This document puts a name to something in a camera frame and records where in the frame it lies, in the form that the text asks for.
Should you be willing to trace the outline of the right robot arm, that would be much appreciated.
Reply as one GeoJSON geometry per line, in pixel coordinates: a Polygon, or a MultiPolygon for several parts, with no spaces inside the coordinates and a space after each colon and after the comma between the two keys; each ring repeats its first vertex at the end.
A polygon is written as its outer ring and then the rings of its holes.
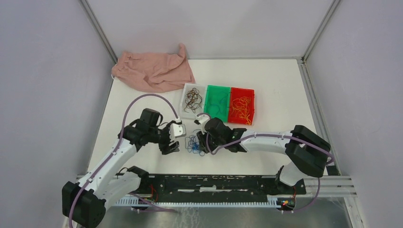
{"type": "Polygon", "coordinates": [[[334,161],[331,145],[303,125],[291,131],[260,133],[246,128],[230,128],[219,118],[198,115],[197,137],[200,150],[216,155],[221,150],[237,152],[273,152],[284,154],[290,162],[276,174],[277,192],[286,194],[305,177],[321,178],[325,167],[334,161]]]}

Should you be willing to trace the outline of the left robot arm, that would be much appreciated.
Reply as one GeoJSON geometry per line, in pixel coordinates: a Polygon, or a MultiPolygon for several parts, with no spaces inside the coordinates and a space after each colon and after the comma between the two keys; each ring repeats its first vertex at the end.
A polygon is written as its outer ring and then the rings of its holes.
{"type": "Polygon", "coordinates": [[[163,155],[179,151],[176,138],[186,134],[180,118],[159,127],[162,115],[146,108],[140,118],[126,125],[117,135],[110,151],[91,171],[62,188],[62,213],[70,222],[85,228],[96,228],[107,210],[131,191],[144,193],[149,189],[148,173],[130,168],[123,176],[115,176],[123,165],[148,143],[155,143],[163,155]]]}

